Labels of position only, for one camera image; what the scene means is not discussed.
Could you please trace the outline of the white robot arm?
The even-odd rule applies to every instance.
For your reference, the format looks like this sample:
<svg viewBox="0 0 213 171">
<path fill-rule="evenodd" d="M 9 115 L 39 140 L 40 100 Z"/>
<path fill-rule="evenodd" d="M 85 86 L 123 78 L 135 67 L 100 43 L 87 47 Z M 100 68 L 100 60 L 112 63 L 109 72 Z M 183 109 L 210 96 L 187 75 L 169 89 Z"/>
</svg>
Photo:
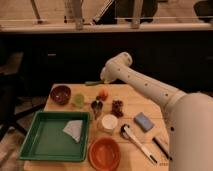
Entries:
<svg viewBox="0 0 213 171">
<path fill-rule="evenodd" d="M 169 171 L 213 171 L 213 98 L 178 88 L 130 68 L 132 57 L 122 52 L 109 59 L 100 78 L 117 79 L 157 104 L 169 134 Z"/>
</svg>

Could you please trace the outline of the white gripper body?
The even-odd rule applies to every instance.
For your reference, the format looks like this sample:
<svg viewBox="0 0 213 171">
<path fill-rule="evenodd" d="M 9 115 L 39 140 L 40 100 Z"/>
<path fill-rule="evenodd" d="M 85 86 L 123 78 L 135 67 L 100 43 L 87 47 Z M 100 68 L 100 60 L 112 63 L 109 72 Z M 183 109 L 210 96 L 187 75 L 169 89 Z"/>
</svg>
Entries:
<svg viewBox="0 0 213 171">
<path fill-rule="evenodd" d="M 116 80 L 116 78 L 110 74 L 106 68 L 102 69 L 100 78 L 105 84 L 110 84 Z"/>
</svg>

